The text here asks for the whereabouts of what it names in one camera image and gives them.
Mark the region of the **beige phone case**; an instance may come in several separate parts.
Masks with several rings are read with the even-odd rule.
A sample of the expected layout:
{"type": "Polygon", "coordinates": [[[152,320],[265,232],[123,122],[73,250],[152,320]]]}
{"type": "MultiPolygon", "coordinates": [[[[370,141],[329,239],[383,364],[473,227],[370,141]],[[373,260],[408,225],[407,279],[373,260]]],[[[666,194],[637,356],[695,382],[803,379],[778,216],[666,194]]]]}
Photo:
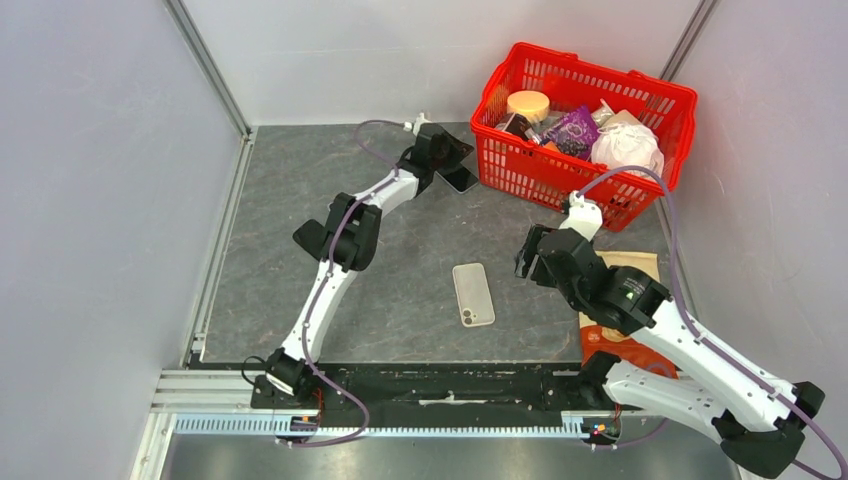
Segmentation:
{"type": "Polygon", "coordinates": [[[452,269],[452,278],[461,325],[473,328],[493,324],[496,314],[484,266],[457,265],[452,269]]]}

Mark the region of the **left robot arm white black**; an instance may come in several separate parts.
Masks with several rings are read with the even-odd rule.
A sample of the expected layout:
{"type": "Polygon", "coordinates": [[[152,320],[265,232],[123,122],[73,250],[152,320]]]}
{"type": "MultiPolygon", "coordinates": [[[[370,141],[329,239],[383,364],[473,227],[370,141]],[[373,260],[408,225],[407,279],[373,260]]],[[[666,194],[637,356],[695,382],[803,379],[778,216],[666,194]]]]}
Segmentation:
{"type": "Polygon", "coordinates": [[[324,336],[346,291],[372,263],[383,218],[420,196],[438,172],[461,167],[474,151],[437,123],[404,128],[415,140],[388,162],[383,179],[356,194],[337,194],[324,222],[309,220],[293,234],[295,243],[318,262],[318,270],[294,327],[266,361],[264,374],[290,408],[304,407],[312,399],[324,336]]]}

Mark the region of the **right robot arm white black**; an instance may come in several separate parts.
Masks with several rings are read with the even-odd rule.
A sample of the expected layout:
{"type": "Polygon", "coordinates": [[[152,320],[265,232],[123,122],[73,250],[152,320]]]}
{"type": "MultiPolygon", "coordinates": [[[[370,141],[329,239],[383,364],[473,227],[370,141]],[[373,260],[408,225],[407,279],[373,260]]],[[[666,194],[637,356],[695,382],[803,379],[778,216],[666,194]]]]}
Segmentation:
{"type": "Polygon", "coordinates": [[[577,382],[588,408],[619,404],[654,409],[701,432],[739,467],[775,479],[795,463],[826,395],[757,366],[678,307],[668,288],[632,266],[609,266],[572,229],[532,226],[516,274],[557,289],[569,306],[660,354],[689,376],[659,376],[621,355],[590,355],[577,382]]]}

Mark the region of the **black phone case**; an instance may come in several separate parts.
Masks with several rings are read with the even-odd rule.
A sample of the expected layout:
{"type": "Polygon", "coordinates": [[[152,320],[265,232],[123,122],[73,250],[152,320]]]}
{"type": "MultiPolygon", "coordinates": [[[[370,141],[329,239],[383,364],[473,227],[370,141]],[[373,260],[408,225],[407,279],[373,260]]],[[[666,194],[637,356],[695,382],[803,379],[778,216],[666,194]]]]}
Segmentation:
{"type": "Polygon", "coordinates": [[[292,234],[293,241],[316,261],[326,260],[328,257],[326,245],[329,230],[315,219],[307,220],[292,234]]]}

